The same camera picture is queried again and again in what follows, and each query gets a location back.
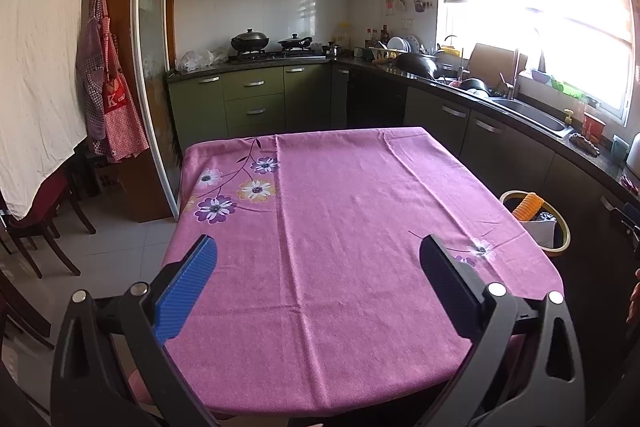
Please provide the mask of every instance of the hand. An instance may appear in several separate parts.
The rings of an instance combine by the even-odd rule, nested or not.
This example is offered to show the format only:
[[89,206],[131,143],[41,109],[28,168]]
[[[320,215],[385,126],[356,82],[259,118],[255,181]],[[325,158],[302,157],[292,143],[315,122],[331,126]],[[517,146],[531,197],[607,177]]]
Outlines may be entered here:
[[[636,277],[640,280],[640,269],[636,270]],[[629,304],[629,314],[626,318],[627,324],[631,322],[640,311],[640,282],[636,284],[630,298],[631,304]]]

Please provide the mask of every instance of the scrub brush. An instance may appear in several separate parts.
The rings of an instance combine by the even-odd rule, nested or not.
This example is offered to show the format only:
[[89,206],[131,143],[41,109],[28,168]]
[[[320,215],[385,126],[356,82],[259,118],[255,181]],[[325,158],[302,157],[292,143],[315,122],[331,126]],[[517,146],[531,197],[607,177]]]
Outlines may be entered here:
[[544,202],[545,200],[543,200],[535,192],[530,192],[529,194],[524,196],[524,199],[512,212],[513,217],[515,217],[518,221],[528,221],[538,213],[540,208],[542,208],[542,204]]

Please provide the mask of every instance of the tablecloth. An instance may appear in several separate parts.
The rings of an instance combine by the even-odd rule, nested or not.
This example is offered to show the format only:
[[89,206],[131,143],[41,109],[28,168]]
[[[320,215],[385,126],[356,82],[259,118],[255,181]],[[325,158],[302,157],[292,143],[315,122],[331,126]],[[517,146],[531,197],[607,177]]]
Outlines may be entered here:
[[421,128],[194,145],[180,192],[163,263],[203,233],[219,258],[166,348],[216,412],[327,415],[447,380],[470,344],[420,269],[431,233],[514,295],[562,291],[523,227]]

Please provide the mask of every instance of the sink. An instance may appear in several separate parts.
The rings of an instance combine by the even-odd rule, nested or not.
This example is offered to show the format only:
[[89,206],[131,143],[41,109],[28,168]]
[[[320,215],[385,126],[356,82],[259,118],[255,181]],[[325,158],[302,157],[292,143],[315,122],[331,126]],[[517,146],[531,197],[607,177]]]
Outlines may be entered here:
[[549,116],[546,112],[531,107],[520,100],[509,100],[507,98],[490,98],[489,100],[508,111],[519,114],[559,138],[564,138],[574,131],[571,126],[562,123],[560,120],[556,120],[556,118]]

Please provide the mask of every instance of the cabinet handle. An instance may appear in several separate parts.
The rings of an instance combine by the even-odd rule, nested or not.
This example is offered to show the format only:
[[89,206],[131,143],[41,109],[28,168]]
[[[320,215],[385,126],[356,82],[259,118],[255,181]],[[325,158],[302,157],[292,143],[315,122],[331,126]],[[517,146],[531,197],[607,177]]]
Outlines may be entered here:
[[488,123],[481,122],[480,120],[476,120],[476,125],[485,131],[494,132],[495,134],[500,134],[502,129],[498,129],[497,127],[492,127]]
[[452,108],[447,107],[446,105],[442,106],[442,110],[444,112],[448,112],[451,116],[456,116],[458,118],[465,118],[466,117],[466,112],[453,110]]

